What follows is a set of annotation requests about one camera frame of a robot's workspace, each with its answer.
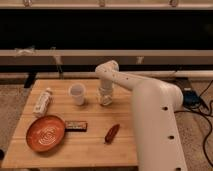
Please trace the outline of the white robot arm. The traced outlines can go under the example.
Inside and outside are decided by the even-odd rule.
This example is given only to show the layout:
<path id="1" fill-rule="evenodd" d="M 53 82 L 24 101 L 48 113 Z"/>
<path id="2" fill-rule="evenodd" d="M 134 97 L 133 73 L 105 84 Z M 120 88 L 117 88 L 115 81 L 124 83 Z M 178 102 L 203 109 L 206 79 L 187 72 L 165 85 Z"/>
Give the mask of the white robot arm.
<path id="1" fill-rule="evenodd" d="M 139 171 L 188 171 L 175 112 L 183 94 L 175 85 L 159 79 L 119 71 L 111 60 L 95 68 L 101 80 L 101 96 L 115 83 L 132 92 L 131 107 Z"/>

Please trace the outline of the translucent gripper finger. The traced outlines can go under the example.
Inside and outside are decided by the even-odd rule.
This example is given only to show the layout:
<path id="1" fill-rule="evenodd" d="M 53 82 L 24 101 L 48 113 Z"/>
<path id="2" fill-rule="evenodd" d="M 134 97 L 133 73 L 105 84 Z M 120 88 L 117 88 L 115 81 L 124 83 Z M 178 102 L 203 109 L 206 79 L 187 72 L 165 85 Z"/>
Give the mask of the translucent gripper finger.
<path id="1" fill-rule="evenodd" d="M 113 92 L 111 92 L 109 95 L 110 104 L 113 103 L 113 96 Z"/>
<path id="2" fill-rule="evenodd" d="M 97 90 L 97 100 L 99 104 L 102 104 L 102 94 L 100 92 L 100 89 Z"/>

